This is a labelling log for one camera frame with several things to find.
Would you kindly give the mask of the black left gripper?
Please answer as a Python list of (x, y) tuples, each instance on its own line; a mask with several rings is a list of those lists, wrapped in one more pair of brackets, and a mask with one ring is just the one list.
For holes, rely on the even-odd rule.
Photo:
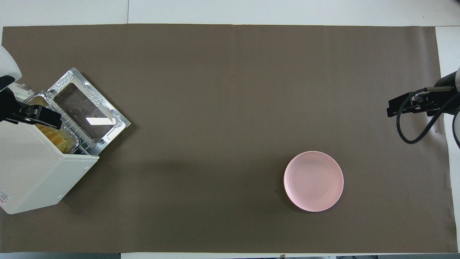
[(12, 90), (5, 88), (0, 94), (0, 121), (10, 123), (39, 123), (55, 129), (62, 127), (62, 115), (44, 106), (25, 104), (16, 100)]

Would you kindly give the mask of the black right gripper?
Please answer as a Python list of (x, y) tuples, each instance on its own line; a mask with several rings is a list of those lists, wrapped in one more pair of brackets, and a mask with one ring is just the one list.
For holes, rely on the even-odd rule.
[(427, 116), (434, 116), (441, 106), (446, 102), (446, 94), (442, 92), (418, 93), (409, 92), (410, 100), (407, 96), (398, 96), (388, 101), (387, 117), (395, 117), (400, 108), (401, 114), (405, 113), (426, 113)]

